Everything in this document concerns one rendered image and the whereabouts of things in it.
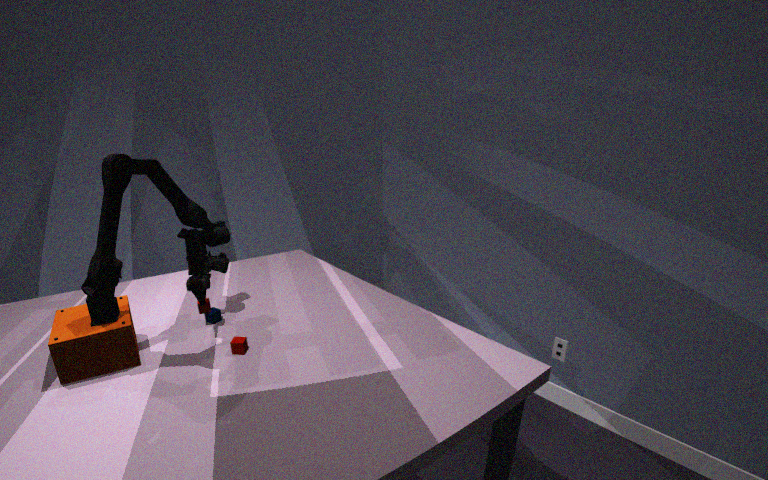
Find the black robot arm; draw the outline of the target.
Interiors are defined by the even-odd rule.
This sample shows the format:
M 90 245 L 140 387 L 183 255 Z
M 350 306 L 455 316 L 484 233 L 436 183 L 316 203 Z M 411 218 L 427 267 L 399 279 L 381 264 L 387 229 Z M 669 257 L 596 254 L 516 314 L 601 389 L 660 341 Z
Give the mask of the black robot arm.
M 179 221 L 195 229 L 182 230 L 177 235 L 185 238 L 187 253 L 199 253 L 230 241 L 230 232 L 225 221 L 212 223 L 205 209 L 186 197 L 179 186 L 161 167 L 156 159 L 131 159 L 129 155 L 109 154 L 102 161 L 104 186 L 102 209 L 99 220 L 97 248 L 90 260 L 87 278 L 81 289 L 87 294 L 86 303 L 91 317 L 91 326 L 113 323 L 120 315 L 115 287 L 121 277 L 122 261 L 115 256 L 117 230 L 121 202 L 132 174 L 147 175 L 164 197 L 173 205 Z M 203 230 L 198 231 L 201 228 Z M 229 258 L 226 253 L 205 259 L 205 270 L 227 273 Z

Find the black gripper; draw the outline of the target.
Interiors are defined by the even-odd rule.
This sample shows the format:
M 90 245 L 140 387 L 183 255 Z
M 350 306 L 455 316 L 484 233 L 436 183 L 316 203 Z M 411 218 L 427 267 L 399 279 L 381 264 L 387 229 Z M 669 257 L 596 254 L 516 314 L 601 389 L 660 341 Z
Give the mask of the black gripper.
M 205 270 L 205 259 L 207 259 L 207 249 L 199 253 L 187 253 L 188 275 L 192 275 L 186 282 L 187 291 L 191 291 L 201 306 L 206 305 L 206 289 L 210 289 L 210 277 L 208 270 Z

